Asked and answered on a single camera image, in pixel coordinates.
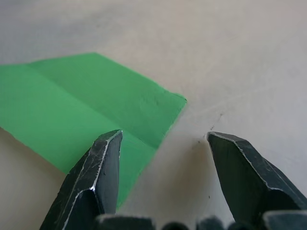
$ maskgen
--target black metal tool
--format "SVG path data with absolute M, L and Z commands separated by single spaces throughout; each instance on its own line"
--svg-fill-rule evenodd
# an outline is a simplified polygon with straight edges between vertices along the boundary
M 150 218 L 114 215 L 121 131 L 101 135 L 66 177 L 41 230 L 155 230 Z M 221 188 L 236 223 L 229 230 L 307 229 L 307 199 L 246 140 L 207 135 Z M 223 230 L 207 218 L 196 230 Z M 169 223 L 163 230 L 188 230 Z

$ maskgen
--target green paper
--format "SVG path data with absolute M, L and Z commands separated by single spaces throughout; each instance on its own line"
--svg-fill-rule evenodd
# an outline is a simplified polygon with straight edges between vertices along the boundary
M 186 99 L 99 54 L 0 66 L 0 126 L 64 173 L 123 130 L 118 206 Z

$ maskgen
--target white surface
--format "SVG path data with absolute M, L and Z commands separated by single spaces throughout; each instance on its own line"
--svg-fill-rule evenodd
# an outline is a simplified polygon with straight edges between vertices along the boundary
M 249 140 L 307 196 L 305 0 L 2 0 L 0 63 L 96 51 L 188 106 L 120 213 L 159 226 L 232 216 L 214 131 Z M 0 228 L 38 229 L 64 175 L 0 131 Z

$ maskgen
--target folded green paper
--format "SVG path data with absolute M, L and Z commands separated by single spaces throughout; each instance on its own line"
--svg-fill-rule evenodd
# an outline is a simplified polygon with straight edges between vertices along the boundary
M 0 126 L 61 171 L 100 134 L 123 130 L 118 206 L 185 104 L 95 53 L 0 66 Z

